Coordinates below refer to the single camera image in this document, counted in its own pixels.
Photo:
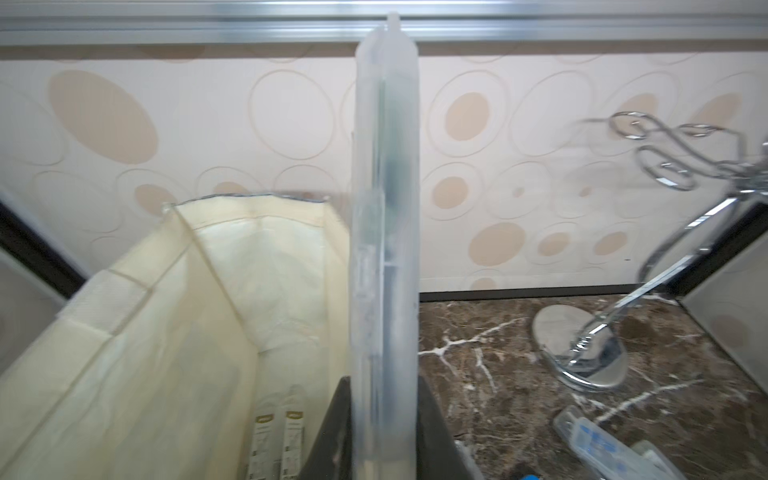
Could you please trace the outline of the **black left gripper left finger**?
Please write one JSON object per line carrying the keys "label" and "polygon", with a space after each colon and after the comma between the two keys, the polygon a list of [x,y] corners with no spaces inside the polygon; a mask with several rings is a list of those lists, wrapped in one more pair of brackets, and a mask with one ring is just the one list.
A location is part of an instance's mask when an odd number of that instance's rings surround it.
{"label": "black left gripper left finger", "polygon": [[299,480],[350,480],[352,469],[352,394],[342,377],[331,399]]}

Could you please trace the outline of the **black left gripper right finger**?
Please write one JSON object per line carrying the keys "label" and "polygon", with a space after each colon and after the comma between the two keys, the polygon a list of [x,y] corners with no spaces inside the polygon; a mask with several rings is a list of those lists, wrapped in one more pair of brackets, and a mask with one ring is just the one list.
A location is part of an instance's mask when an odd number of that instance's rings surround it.
{"label": "black left gripper right finger", "polygon": [[472,478],[426,380],[418,377],[417,479]]}

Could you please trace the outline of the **clear M&G compass case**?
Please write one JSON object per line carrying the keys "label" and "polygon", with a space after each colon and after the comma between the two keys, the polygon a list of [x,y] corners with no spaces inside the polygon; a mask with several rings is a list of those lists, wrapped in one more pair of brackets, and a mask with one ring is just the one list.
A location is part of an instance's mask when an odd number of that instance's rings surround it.
{"label": "clear M&G compass case", "polygon": [[296,480],[303,458],[303,437],[306,417],[306,395],[300,385],[292,385],[284,398],[283,442],[281,448],[280,480]]}

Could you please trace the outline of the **Starry Night canvas tote bag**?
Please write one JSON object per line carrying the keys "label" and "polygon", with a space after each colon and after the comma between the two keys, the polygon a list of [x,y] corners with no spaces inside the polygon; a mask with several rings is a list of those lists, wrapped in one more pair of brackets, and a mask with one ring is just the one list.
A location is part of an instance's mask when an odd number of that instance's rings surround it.
{"label": "Starry Night canvas tote bag", "polygon": [[91,277],[1,376],[5,479],[242,479],[256,403],[347,373],[349,233],[325,201],[219,195]]}

